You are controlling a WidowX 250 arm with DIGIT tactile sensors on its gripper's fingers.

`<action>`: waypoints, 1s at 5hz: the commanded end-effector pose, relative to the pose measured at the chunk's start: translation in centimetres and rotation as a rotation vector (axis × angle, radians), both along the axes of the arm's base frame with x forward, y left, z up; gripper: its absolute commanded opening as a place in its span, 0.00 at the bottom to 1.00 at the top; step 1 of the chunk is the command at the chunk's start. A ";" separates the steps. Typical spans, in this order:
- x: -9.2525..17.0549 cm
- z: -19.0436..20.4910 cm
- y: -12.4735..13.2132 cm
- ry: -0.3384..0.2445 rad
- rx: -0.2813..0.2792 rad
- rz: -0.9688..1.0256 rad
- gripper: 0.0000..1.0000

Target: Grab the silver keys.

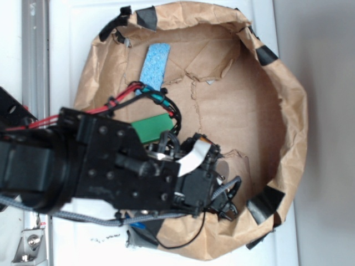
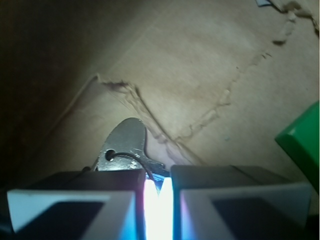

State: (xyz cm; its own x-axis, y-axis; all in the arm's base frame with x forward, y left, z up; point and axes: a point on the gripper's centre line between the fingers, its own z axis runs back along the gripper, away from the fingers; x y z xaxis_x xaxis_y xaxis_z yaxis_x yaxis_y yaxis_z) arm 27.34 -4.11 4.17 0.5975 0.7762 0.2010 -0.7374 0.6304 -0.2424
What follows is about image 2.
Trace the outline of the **gripper left finger pad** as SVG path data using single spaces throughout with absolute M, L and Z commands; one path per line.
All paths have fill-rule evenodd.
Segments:
M 8 191 L 15 240 L 143 240 L 143 170 L 71 171 Z

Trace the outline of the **gripper right finger pad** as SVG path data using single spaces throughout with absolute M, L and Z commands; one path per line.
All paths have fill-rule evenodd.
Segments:
M 312 187 L 258 166 L 171 168 L 175 240 L 309 240 Z

